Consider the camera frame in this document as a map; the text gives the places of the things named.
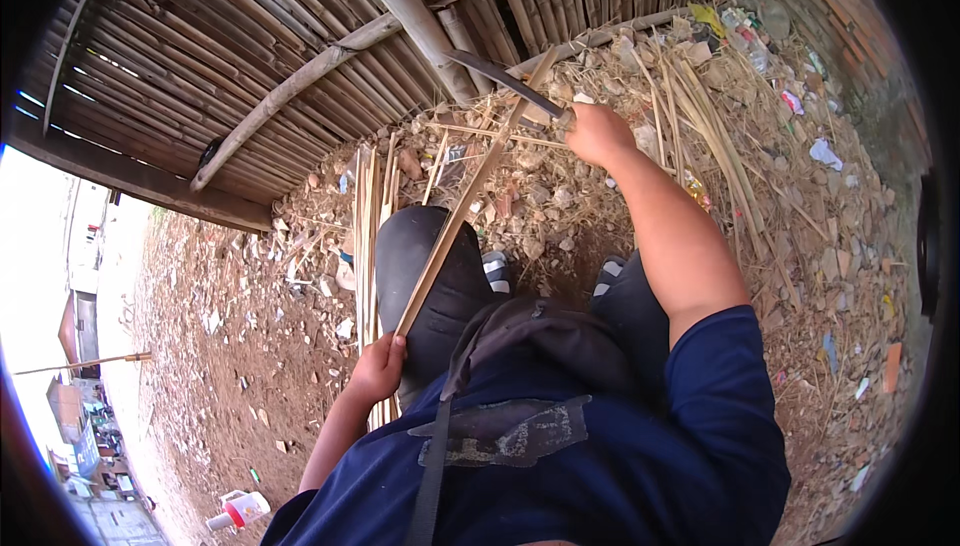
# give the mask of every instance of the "knife handle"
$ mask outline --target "knife handle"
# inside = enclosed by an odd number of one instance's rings
[[[557,125],[563,131],[576,131],[577,114],[570,109],[564,110],[563,114],[557,119]]]

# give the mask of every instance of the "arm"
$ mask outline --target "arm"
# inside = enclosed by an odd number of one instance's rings
[[[630,210],[650,288],[670,319],[670,348],[697,321],[750,304],[743,277],[711,218],[645,154],[627,122],[606,106],[574,104],[566,142],[606,168]]]
[[[300,492],[319,489],[344,453],[366,434],[371,409],[397,391],[405,358],[406,338],[394,337],[393,332],[363,349],[350,382],[319,430],[317,445],[303,469]]]

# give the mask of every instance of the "black shoulder strap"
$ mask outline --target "black shoulder strap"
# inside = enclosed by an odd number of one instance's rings
[[[407,529],[404,546],[430,546],[437,526],[437,508],[440,505],[440,487],[444,480],[444,462],[447,458],[447,437],[450,433],[450,407],[453,398],[439,403],[433,436],[423,459],[423,479],[416,491],[414,516]]]

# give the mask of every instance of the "knife blade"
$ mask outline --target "knife blade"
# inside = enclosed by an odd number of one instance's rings
[[[558,120],[561,126],[570,126],[572,121],[575,120],[572,111],[565,111],[563,108],[557,106],[548,98],[541,96],[535,90],[530,89],[530,87],[528,87],[525,83],[514,78],[508,72],[500,69],[497,65],[490,61],[484,60],[475,54],[471,54],[470,52],[457,49],[444,52],[443,55],[454,62],[460,63],[468,69],[473,69],[474,71],[479,72],[487,79],[492,79],[505,88],[516,92],[518,96],[527,100],[535,107],[542,109],[553,119]]]

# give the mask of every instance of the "person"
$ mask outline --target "person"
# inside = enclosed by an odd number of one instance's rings
[[[566,142],[622,189],[636,251],[577,312],[508,298],[464,223],[408,335],[363,349],[263,544],[770,542],[790,475],[737,264],[626,121],[573,106]],[[412,207],[381,228],[385,330],[445,218]],[[367,433],[395,391],[402,417]]]

